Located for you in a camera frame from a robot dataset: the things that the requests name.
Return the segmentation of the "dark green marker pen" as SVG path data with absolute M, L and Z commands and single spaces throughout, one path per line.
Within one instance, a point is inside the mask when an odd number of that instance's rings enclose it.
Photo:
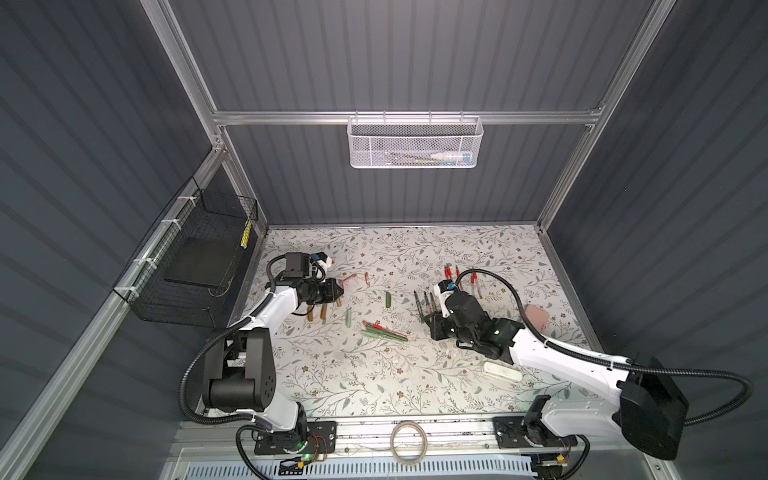
M 415 303 L 416 308 L 417 308 L 419 321 L 423 322 L 423 320 L 424 320 L 424 311 L 423 311 L 423 308 L 422 308 L 422 305 L 421 305 L 421 302 L 420 302 L 420 299 L 419 299 L 418 292 L 414 291 L 413 294 L 414 294 L 414 303 Z

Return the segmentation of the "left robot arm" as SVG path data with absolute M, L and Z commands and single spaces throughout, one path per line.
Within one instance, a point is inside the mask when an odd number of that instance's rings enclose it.
M 312 308 L 340 299 L 344 289 L 328 276 L 331 266 L 324 252 L 289 252 L 267 263 L 268 282 L 259 304 L 208 340 L 182 375 L 178 405 L 187 420 L 201 425 L 245 421 L 268 432 L 307 437 L 304 407 L 278 391 L 272 336 L 301 305 Z M 198 363 L 203 364 L 203 404 L 222 411 L 221 417 L 199 414 L 188 401 Z

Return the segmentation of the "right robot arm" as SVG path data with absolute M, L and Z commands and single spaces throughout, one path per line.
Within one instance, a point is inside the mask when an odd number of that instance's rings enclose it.
M 609 355 L 547 337 L 533 325 L 517 292 L 512 297 L 519 319 L 493 318 L 460 283 L 446 278 L 434 286 L 428 299 L 435 310 L 423 319 L 432 339 L 452 339 L 457 348 L 490 360 L 548 372 L 597 397 L 558 401 L 551 394 L 536 396 L 515 427 L 534 447 L 621 436 L 646 455 L 673 460 L 685 428 L 723 417 L 753 394 L 753 383 L 737 373 L 666 368 L 653 356 Z M 740 390 L 724 404 L 691 416 L 677 378 L 730 381 Z

